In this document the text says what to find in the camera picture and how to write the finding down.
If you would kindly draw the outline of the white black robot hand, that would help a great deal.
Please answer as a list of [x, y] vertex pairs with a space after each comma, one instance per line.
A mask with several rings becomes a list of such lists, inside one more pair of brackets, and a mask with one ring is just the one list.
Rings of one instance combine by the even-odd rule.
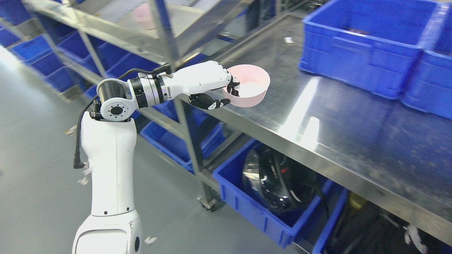
[[163, 76], [163, 84], [171, 98], [187, 95], [190, 104], [203, 110], [213, 110], [230, 103], [230, 99], [215, 99], [205, 92], [226, 88], [227, 92], [238, 96], [240, 82], [216, 61], [206, 61], [182, 68], [172, 77]]

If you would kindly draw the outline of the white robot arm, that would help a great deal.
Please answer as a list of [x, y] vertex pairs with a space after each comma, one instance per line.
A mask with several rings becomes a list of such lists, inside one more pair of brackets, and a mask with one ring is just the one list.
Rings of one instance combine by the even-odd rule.
[[104, 79], [96, 88], [93, 111], [82, 113], [78, 142], [88, 157], [92, 178], [91, 213], [78, 228], [73, 254], [139, 254], [142, 223], [135, 208], [133, 157], [137, 130], [131, 115], [138, 108], [170, 99], [163, 78], [139, 74], [124, 82]]

